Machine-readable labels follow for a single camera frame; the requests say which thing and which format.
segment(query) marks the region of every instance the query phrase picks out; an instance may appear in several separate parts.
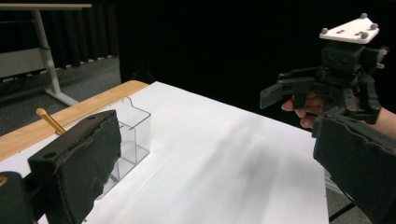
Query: human hand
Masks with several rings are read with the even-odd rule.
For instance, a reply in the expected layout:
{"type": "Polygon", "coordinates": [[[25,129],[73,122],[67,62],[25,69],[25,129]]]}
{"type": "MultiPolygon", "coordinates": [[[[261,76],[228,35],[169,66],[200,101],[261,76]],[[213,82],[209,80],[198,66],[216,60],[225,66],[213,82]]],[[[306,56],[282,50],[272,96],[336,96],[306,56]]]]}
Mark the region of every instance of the human hand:
{"type": "Polygon", "coordinates": [[[306,95],[304,109],[294,109],[293,101],[293,98],[289,99],[282,105],[282,109],[285,111],[294,110],[297,116],[301,119],[301,126],[312,129],[314,127],[315,117],[323,114],[324,98],[314,92],[309,92],[306,95]]]}

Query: wooden table edge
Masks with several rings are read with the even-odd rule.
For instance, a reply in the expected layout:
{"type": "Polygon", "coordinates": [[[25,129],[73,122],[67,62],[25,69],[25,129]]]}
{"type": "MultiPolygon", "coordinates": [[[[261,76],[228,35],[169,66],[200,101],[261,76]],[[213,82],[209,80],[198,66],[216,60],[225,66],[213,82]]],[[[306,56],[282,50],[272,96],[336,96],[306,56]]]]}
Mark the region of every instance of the wooden table edge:
{"type": "MultiPolygon", "coordinates": [[[[79,119],[100,107],[107,105],[121,97],[130,96],[146,88],[148,84],[131,80],[120,84],[108,91],[99,93],[76,105],[67,107],[51,115],[61,126],[79,119]]],[[[11,157],[24,149],[50,137],[55,131],[43,119],[26,125],[14,132],[0,136],[0,161],[11,157]]]]}

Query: floor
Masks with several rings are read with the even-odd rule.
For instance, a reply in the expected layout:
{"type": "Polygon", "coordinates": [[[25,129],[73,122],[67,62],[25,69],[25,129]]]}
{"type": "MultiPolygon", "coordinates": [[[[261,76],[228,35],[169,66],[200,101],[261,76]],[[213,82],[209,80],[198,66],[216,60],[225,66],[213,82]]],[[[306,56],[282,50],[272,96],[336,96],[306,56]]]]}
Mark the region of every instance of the floor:
{"type": "MultiPolygon", "coordinates": [[[[62,92],[79,102],[120,84],[117,57],[84,63],[80,67],[60,69],[57,70],[57,74],[62,92]]],[[[66,105],[44,93],[44,88],[49,85],[50,78],[45,72],[38,76],[29,75],[0,83],[0,135],[41,119],[35,113],[38,107],[46,109],[49,114],[66,108],[66,105]]],[[[329,216],[349,204],[349,200],[344,195],[329,189],[327,189],[327,199],[329,216]]],[[[332,224],[343,223],[371,222],[359,208],[355,207],[332,222],[332,224]]]]}

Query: white table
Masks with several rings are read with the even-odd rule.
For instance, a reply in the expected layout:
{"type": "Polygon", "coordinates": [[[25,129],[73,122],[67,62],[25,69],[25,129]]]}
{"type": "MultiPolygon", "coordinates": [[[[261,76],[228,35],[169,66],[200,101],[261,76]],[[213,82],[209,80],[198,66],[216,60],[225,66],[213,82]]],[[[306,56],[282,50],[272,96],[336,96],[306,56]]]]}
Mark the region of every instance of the white table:
{"type": "MultiPolygon", "coordinates": [[[[161,82],[130,98],[151,113],[151,152],[86,223],[329,223],[309,132],[161,82]]],[[[0,171],[26,175],[25,160],[50,140],[0,171]]]]}

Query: clear plastic box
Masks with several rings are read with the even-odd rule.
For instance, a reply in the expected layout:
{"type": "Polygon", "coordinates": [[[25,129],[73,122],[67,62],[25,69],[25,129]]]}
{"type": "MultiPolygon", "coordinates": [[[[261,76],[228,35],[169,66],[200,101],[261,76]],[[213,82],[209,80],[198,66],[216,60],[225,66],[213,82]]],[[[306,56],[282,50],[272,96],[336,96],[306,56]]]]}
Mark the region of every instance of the clear plastic box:
{"type": "Polygon", "coordinates": [[[120,124],[121,157],[114,165],[110,178],[105,184],[104,192],[98,199],[104,197],[149,154],[151,115],[149,112],[134,107],[129,97],[122,97],[64,127],[68,130],[89,115],[112,109],[117,111],[120,124]]]}

